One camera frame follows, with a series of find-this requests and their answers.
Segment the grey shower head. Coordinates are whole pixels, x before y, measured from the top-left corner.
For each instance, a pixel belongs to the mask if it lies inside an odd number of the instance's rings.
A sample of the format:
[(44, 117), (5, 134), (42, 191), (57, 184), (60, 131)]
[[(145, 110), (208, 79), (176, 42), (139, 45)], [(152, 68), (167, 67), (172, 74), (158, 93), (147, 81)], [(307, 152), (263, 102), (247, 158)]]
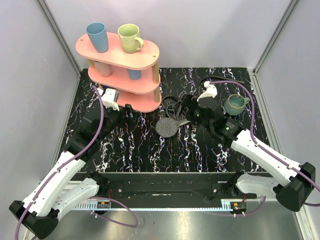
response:
[(175, 120), (170, 117), (163, 117), (157, 121), (155, 125), (156, 132), (163, 138), (173, 137), (180, 126), (189, 124), (187, 119)]

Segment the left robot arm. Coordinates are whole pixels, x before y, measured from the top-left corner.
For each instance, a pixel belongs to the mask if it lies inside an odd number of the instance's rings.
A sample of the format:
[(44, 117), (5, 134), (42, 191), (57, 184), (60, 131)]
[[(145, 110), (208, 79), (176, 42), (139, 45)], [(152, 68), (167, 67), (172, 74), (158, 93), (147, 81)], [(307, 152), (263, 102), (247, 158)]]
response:
[(109, 180), (97, 171), (88, 172), (85, 179), (73, 189), (63, 189), (73, 176), (89, 162), (100, 149), (101, 141), (115, 128), (134, 128), (137, 114), (130, 104), (120, 110), (101, 106), (90, 110), (64, 146), (54, 167), (24, 200), (15, 200), (10, 212), (40, 240), (48, 237), (69, 211), (91, 198), (121, 198), (124, 183)]

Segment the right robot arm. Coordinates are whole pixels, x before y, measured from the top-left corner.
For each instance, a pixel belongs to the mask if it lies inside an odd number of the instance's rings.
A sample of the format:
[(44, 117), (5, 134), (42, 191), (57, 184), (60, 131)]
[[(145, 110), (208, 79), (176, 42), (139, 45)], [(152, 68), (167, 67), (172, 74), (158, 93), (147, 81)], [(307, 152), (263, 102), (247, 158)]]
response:
[(186, 94), (181, 106), (187, 109), (187, 120), (200, 124), (215, 141), (250, 158), (270, 174), (270, 177), (239, 174), (236, 181), (227, 185), (230, 197), (271, 196), (292, 212), (302, 208), (315, 188), (316, 168), (311, 163), (300, 164), (264, 144), (249, 129), (225, 116), (212, 96)]

